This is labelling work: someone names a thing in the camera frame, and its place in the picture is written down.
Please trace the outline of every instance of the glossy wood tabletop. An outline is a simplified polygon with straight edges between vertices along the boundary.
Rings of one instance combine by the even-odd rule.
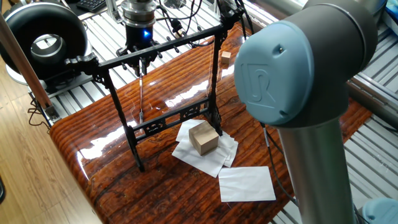
[[[221,127],[239,142],[233,167],[270,166],[262,129],[234,87],[233,62],[242,42],[241,28],[236,25],[222,47],[232,56],[230,65],[221,65],[218,75]],[[189,50],[144,77],[145,119],[206,96],[212,55],[212,46]],[[138,81],[118,90],[118,95],[129,124],[136,125]],[[341,119],[344,140],[370,116],[350,100]],[[179,127],[140,142],[137,150],[144,173],[135,164],[110,96],[57,122],[51,137],[104,223],[268,223],[288,202],[271,174],[276,201],[221,203],[218,179],[171,155]],[[269,130],[280,144],[277,131]],[[272,154],[278,176],[293,194],[283,155],[275,147]]]

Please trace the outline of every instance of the wooden floor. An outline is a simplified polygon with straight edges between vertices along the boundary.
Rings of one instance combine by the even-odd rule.
[[[3,12],[9,9],[3,1]],[[27,87],[0,59],[0,176],[6,199],[0,223],[101,223],[53,145],[45,126],[30,126]],[[44,120],[35,115],[34,123]]]

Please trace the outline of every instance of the small wooden block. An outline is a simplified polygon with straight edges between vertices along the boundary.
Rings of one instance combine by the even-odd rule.
[[[218,134],[214,128],[205,121],[189,129],[189,141],[199,152],[199,155],[202,156],[217,147]]]
[[[231,52],[223,52],[221,54],[221,63],[229,64],[231,58]]]

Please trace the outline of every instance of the white paper sheet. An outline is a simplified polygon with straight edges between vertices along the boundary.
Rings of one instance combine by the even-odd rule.
[[[184,121],[181,124],[180,130],[178,131],[176,141],[177,142],[181,142],[183,139],[186,139],[189,142],[189,133],[188,133],[189,129],[195,127],[196,125],[202,124],[202,122],[204,122],[204,121],[205,120],[199,120],[199,119],[190,119],[188,121]],[[223,135],[218,138],[218,148],[217,149],[221,150],[221,151],[223,151],[223,152],[225,152],[227,154],[226,159],[225,159],[224,164],[223,164],[224,166],[227,166],[227,167],[231,167],[232,166],[232,163],[233,163],[233,161],[235,159],[235,156],[236,156],[236,151],[238,150],[238,144],[239,143],[237,141],[235,141],[229,134],[227,134],[224,131],[223,131]],[[181,147],[185,147],[185,146],[192,147],[191,144],[189,146],[183,144],[179,148],[176,147],[175,150],[178,149],[179,151],[181,151]],[[181,156],[180,155],[181,153],[186,154],[186,153],[188,153],[188,151],[176,152],[176,155]]]
[[[227,149],[227,151],[229,153],[228,153],[228,157],[226,158],[226,160],[224,162],[224,166],[226,166],[226,167],[232,166],[232,162],[234,161],[235,156],[236,156],[236,151],[238,150],[238,144],[239,143],[237,141],[233,141],[233,146],[231,148]]]
[[[224,148],[217,147],[208,154],[201,156],[189,142],[188,136],[185,136],[180,141],[180,144],[178,144],[172,153],[174,157],[202,170],[214,178],[217,177],[220,172],[228,154],[229,152]]]
[[[218,174],[221,202],[276,200],[269,168],[222,168]]]

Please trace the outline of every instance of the black metal frame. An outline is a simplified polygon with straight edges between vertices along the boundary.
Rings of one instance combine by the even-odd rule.
[[[180,124],[188,119],[197,117],[199,115],[205,115],[209,123],[215,128],[216,132],[221,136],[223,131],[221,130],[221,116],[218,112],[218,107],[216,104],[216,85],[217,85],[217,74],[218,74],[218,56],[221,49],[221,45],[228,36],[228,31],[233,28],[234,23],[238,22],[243,14],[243,10],[237,8],[231,14],[230,11],[226,16],[221,16],[221,24],[212,27],[210,29],[197,32],[192,35],[186,35],[176,40],[171,40],[164,44],[155,45],[148,47],[143,50],[138,50],[128,55],[123,55],[115,59],[111,59],[102,63],[98,62],[97,57],[94,54],[90,54],[85,57],[78,56],[74,59],[67,59],[65,61],[66,65],[76,72],[85,72],[87,75],[92,75],[94,81],[101,83],[105,88],[109,89],[116,110],[122,122],[124,132],[126,133],[127,142],[131,148],[132,154],[137,162],[137,166],[141,172],[145,171],[144,165],[137,153],[136,146],[140,140],[153,136],[161,131],[171,128],[177,124]],[[137,60],[142,60],[150,55],[157,54],[170,49],[177,49],[181,45],[192,43],[196,40],[203,39],[205,37],[214,36],[214,54],[213,54],[213,67],[212,67],[212,77],[211,77],[211,93],[208,97],[199,100],[190,105],[184,106],[180,109],[173,110],[162,116],[154,118],[150,121],[146,121],[138,126],[131,127],[127,124],[126,117],[123,113],[122,105],[119,101],[118,94],[113,85],[112,79],[109,75],[109,69],[120,66],[120,65],[130,65],[132,62]],[[166,119],[179,114],[178,120],[167,124]],[[144,130],[144,134],[140,136],[135,135],[135,131],[140,129]]]

